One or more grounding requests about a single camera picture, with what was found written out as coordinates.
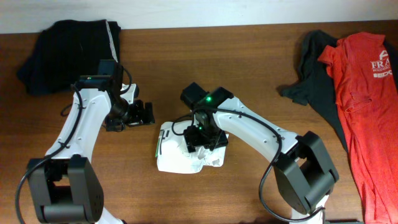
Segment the white t-shirt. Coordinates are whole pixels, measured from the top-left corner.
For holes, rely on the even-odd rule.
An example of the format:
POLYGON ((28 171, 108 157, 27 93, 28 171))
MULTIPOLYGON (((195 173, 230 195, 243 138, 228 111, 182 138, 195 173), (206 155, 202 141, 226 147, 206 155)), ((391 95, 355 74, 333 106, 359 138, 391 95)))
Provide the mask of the white t-shirt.
POLYGON ((155 157, 161 172, 195 174, 204 166, 221 167, 225 152, 226 146, 216 147, 213 151, 200 146, 189 152, 184 137, 175 135, 172 122, 168 121, 160 127, 155 157))

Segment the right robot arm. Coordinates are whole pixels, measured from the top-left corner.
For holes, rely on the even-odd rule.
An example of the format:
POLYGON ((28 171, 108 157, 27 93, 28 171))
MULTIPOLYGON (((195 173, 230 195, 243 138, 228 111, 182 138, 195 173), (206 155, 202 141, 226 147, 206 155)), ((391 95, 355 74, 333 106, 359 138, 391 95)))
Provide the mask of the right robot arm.
POLYGON ((189 152, 227 146, 228 133, 254 148, 269 165, 259 184, 259 199, 278 220, 288 223, 325 223, 325 202, 339 179, 321 138, 286 131, 248 109, 230 91, 205 91, 196 83, 183 89, 180 99, 190 108, 192 123, 183 131, 189 152), (265 180, 274 172, 282 198, 300 217, 285 218, 266 204, 265 180))

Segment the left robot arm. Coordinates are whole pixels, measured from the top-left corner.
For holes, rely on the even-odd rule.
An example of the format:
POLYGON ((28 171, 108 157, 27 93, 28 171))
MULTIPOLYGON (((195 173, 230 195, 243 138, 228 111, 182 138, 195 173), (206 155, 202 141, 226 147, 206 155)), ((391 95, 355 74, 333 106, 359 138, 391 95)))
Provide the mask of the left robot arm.
POLYGON ((43 158, 29 161, 22 178, 39 222, 123 223, 105 209, 91 159, 102 127, 121 132, 155 122, 152 104, 137 97, 138 86, 123 84, 126 72, 115 60, 100 60, 96 75, 72 85, 72 108, 57 140, 43 158))

